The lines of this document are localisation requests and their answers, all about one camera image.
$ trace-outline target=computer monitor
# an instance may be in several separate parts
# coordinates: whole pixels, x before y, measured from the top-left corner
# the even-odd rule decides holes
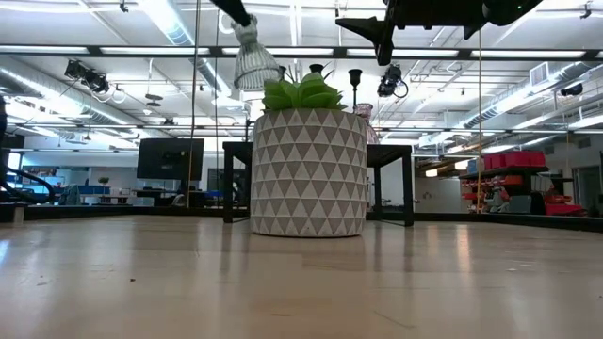
[[[139,179],[188,180],[189,159],[190,180],[201,180],[204,160],[204,140],[176,138],[145,138],[140,141]]]

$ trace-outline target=wooden floor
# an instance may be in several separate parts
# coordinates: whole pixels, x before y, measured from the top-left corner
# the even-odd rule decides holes
[[[0,338],[601,338],[603,234],[369,224],[286,239],[217,218],[0,229]]]

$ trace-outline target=green plant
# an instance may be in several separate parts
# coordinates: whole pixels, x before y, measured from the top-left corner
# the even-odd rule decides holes
[[[100,178],[98,178],[98,183],[101,184],[102,186],[105,186],[106,184],[109,183],[109,178],[107,178],[107,177],[100,177]]]
[[[307,74],[301,82],[290,83],[286,80],[268,80],[264,83],[266,109],[282,110],[288,108],[328,108],[344,109],[339,103],[343,96],[324,82],[319,73]]]

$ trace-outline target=white and gray planter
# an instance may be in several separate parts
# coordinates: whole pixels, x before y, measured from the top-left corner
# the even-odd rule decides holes
[[[267,111],[255,122],[251,225],[257,234],[353,236],[367,212],[367,126],[329,109]]]

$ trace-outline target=desk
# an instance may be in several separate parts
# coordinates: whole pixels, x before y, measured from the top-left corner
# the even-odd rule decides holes
[[[233,222],[233,166],[237,158],[245,164],[248,210],[251,196],[252,183],[252,154],[253,144],[251,142],[224,142],[224,222]],[[383,219],[381,168],[401,159],[402,161],[402,183],[404,195],[404,226],[410,227],[415,223],[413,208],[413,168],[411,153],[413,148],[406,145],[367,145],[367,167],[375,170],[375,210],[374,218]]]

